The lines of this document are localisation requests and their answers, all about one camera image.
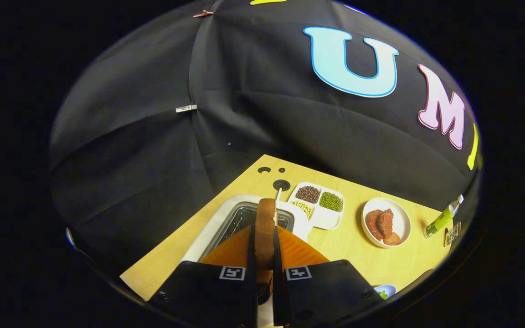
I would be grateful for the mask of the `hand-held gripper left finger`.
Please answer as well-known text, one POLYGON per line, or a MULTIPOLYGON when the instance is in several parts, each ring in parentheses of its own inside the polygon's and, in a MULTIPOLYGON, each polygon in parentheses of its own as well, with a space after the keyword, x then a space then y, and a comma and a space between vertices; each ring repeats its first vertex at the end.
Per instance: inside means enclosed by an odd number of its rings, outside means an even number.
POLYGON ((185 328, 256 328, 258 296, 254 227, 242 229, 245 264, 182 261, 149 304, 185 328))

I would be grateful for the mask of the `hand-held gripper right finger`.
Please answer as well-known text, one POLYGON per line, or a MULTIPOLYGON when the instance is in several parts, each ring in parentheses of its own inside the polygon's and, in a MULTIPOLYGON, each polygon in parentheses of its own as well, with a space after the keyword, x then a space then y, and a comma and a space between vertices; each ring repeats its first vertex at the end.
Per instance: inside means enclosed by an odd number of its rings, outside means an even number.
POLYGON ((286 328, 344 328, 384 305, 348 260, 321 260, 309 244, 276 227, 273 321, 286 328))

